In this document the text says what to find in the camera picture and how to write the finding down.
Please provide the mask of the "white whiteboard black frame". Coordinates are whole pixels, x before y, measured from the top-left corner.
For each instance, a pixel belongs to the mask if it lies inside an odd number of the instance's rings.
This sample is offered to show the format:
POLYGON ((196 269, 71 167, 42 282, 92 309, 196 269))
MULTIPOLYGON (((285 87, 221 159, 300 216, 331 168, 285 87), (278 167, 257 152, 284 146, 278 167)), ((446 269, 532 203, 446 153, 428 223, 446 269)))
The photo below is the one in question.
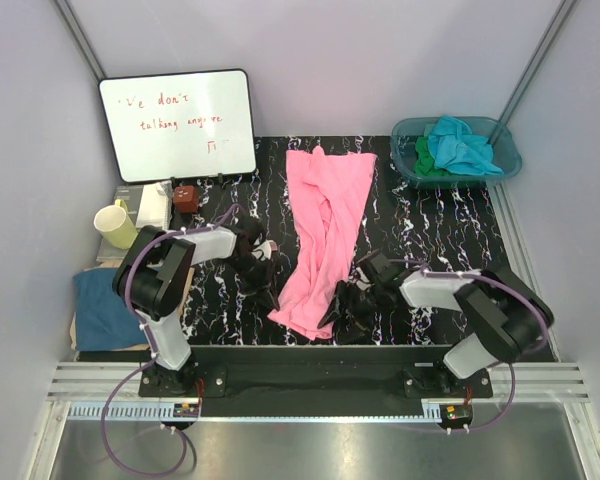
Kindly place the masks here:
POLYGON ((242 69, 105 79, 99 94, 127 183, 256 169, 249 80, 242 69))

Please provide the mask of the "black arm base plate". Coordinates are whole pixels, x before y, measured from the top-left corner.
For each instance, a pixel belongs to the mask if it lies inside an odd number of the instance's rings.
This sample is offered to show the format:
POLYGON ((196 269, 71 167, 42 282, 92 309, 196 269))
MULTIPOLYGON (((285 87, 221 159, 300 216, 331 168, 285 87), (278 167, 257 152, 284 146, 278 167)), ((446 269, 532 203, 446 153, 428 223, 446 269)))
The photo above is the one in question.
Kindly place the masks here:
POLYGON ((422 417, 424 400, 488 399, 486 370, 443 375, 445 346, 195 346, 181 373, 151 367, 142 397, 201 394, 202 416, 317 419, 422 417))

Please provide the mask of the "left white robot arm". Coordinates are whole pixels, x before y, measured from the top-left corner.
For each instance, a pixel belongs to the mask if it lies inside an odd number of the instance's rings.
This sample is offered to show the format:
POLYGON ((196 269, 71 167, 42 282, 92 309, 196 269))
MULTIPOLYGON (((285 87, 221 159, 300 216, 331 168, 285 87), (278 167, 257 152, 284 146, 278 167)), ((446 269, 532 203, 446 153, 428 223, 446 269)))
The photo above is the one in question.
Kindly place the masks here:
POLYGON ((223 218, 191 230, 164 231, 154 226, 140 230, 112 288, 148 341, 151 360, 143 371, 148 386, 163 394, 183 396, 201 384, 177 314, 190 269, 221 260, 242 279, 245 296, 269 311, 277 310, 276 250, 259 220, 248 215, 239 216, 234 225, 223 218))

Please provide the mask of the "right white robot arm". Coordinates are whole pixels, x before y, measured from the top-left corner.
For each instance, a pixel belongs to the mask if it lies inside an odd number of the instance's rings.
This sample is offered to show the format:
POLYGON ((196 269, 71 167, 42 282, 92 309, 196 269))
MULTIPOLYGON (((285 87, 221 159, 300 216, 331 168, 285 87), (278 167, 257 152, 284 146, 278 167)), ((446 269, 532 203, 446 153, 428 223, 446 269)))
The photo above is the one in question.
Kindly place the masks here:
POLYGON ((468 391, 477 372, 543 349, 554 323, 551 309, 508 267, 435 272, 424 261, 373 251, 349 279, 337 282, 318 325, 332 327, 337 343, 351 344, 367 336, 378 311, 401 306, 458 311, 472 330, 432 366, 407 371, 419 394, 468 391))

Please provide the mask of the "teal plastic basin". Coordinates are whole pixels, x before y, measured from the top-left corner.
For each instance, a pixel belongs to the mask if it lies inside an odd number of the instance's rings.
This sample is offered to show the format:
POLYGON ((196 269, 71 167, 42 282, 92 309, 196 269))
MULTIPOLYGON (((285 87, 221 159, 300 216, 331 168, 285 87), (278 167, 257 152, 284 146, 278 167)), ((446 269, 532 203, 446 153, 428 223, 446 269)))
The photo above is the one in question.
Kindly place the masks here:
POLYGON ((485 183, 501 182, 516 176, 522 168, 522 157, 509 129, 500 122, 484 116, 455 117, 466 122, 476 135, 488 138, 494 151, 494 164, 504 173, 494 176, 421 177, 414 172, 417 159, 415 142, 420 136, 428 136, 440 117, 405 119, 393 128, 391 134, 392 160, 396 170, 407 184, 415 189, 451 189, 479 187, 485 183))

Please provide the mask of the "turquoise t shirt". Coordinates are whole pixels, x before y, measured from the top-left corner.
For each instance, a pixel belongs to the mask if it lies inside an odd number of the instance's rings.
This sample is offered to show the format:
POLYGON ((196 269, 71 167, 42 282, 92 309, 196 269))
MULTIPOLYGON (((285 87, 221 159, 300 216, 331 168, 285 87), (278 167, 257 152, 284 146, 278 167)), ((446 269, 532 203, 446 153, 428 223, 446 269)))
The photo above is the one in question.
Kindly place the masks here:
POLYGON ((436 169, 463 176, 504 173, 494 164, 494 151, 488 138, 474 134, 471 127, 458 118, 440 117, 429 132, 427 143, 436 169))

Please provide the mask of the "pink t shirt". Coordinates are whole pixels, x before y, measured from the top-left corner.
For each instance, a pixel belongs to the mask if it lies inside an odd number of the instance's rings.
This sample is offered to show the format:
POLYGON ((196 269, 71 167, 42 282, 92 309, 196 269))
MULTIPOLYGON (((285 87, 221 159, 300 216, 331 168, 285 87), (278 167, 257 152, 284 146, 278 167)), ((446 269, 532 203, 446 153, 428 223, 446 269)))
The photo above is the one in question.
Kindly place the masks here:
POLYGON ((359 229, 374 177, 372 153, 328 155, 286 152, 286 175, 294 227, 299 238, 296 268, 268 318, 313 341, 332 337, 319 323, 336 286, 348 279, 359 229))

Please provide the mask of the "grey white booklet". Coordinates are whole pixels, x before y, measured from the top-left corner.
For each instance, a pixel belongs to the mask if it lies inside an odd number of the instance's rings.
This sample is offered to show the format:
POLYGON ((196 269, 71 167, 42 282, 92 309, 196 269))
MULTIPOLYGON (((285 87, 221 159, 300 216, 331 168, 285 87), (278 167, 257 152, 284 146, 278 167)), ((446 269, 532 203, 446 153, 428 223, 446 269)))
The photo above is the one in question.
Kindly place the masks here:
MULTIPOLYGON (((116 189, 113 203, 117 199, 123 199, 126 202, 129 215, 135 224, 138 235, 145 226, 157 227, 159 230, 169 228, 172 206, 171 194, 172 189, 169 182, 123 185, 116 189)), ((122 260, 127 250, 113 247, 102 237, 96 261, 122 260)))

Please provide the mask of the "green t shirt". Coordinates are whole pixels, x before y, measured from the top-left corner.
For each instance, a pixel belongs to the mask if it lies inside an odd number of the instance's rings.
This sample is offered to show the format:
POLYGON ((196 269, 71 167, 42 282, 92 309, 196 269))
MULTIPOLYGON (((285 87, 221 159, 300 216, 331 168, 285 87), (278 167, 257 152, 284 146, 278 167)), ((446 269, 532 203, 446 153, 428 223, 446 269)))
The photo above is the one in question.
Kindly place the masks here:
POLYGON ((435 165, 435 159, 428 147, 428 137, 420 136, 415 142, 417 159, 414 164, 414 172, 421 177, 448 177, 451 173, 435 165))

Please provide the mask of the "dark red small box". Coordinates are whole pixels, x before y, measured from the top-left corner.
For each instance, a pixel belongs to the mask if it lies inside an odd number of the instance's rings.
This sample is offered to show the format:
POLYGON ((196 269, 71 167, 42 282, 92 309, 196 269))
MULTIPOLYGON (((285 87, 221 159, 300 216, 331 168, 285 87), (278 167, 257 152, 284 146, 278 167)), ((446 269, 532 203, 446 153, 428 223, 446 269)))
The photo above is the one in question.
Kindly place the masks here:
POLYGON ((173 192, 173 204, 180 213, 196 213, 199 210, 199 195, 196 188, 192 185, 176 187, 173 192))

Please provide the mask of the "yellow green mug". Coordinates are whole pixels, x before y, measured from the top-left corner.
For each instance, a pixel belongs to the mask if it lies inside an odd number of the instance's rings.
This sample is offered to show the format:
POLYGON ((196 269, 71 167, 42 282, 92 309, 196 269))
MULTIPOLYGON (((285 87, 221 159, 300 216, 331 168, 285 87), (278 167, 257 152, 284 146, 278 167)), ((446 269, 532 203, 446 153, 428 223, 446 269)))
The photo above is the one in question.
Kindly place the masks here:
POLYGON ((93 225, 105 240, 119 249, 129 249, 137 238, 137 229, 123 199, 100 209, 93 225))

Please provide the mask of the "black marbled table mat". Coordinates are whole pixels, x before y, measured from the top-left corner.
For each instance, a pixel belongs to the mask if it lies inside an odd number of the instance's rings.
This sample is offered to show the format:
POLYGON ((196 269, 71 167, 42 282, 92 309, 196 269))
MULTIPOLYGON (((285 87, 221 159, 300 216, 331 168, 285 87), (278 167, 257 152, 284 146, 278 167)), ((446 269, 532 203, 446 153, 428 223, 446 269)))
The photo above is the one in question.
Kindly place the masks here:
MULTIPOLYGON (((328 154, 373 153, 374 179, 365 207, 355 255, 373 250, 391 259, 424 260, 436 271, 493 268, 509 262, 496 214, 484 188, 416 190, 397 173, 385 136, 258 137, 256 169, 223 183, 198 179, 200 211, 182 219, 193 227, 221 217, 240 205, 265 225, 280 249, 276 262, 279 286, 297 264, 299 240, 286 180, 288 150, 328 154)), ((305 345, 307 339, 267 317, 242 295, 234 271, 220 262, 198 265, 181 316, 192 345, 305 345)))

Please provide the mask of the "aluminium extrusion rail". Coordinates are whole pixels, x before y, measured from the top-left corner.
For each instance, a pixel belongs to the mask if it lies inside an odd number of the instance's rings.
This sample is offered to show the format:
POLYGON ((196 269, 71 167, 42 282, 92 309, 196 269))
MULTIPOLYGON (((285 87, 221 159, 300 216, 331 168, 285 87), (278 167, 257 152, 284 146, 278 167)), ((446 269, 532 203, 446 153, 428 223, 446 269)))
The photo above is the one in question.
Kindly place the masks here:
MULTIPOLYGON (((114 387, 138 368, 136 362, 61 362, 56 367, 48 396, 54 399, 106 399, 114 387)), ((517 363, 510 373, 505 366, 491 367, 473 389, 475 404, 503 403, 514 389, 517 403, 587 403, 589 395, 579 367, 574 363, 517 363)))

